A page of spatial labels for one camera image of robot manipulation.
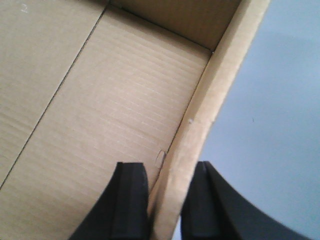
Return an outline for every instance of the black object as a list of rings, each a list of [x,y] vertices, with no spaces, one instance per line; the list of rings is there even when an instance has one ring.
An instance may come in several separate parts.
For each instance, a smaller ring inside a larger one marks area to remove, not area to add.
[[[103,194],[69,240],[147,240],[147,206],[144,165],[118,162]]]
[[[182,240],[310,240],[234,190],[209,162],[198,162],[181,212]]]

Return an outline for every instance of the small tear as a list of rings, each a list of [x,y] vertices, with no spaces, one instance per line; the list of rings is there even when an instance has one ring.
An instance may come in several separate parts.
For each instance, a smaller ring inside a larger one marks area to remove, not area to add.
[[[154,166],[158,169],[162,168],[162,165],[164,163],[164,160],[166,158],[167,153],[163,150],[160,150],[160,152],[158,153],[158,156],[156,156],[155,162],[154,162]]]

